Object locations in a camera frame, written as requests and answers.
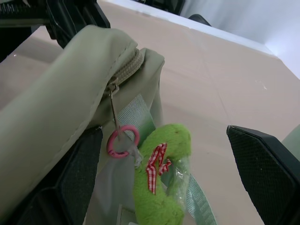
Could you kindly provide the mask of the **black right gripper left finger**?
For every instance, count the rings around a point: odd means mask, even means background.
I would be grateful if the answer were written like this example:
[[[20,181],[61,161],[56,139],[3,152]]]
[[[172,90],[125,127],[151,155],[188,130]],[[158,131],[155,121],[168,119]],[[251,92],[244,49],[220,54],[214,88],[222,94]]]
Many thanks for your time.
[[[92,127],[7,219],[8,225],[81,225],[95,185],[103,132]]]

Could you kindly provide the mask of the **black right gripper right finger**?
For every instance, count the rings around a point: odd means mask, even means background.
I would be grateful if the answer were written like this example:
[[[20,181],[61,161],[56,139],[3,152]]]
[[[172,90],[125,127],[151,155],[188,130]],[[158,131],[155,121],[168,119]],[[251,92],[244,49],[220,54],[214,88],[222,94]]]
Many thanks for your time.
[[[300,162],[274,136],[228,126],[228,136],[245,190],[266,225],[300,223]]]

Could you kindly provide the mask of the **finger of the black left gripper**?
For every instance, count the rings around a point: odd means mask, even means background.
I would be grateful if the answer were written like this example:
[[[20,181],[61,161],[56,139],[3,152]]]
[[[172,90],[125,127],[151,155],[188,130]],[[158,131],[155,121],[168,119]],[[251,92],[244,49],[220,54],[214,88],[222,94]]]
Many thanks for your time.
[[[47,0],[45,2],[50,38],[65,48],[88,25],[110,28],[110,23],[95,0]]]

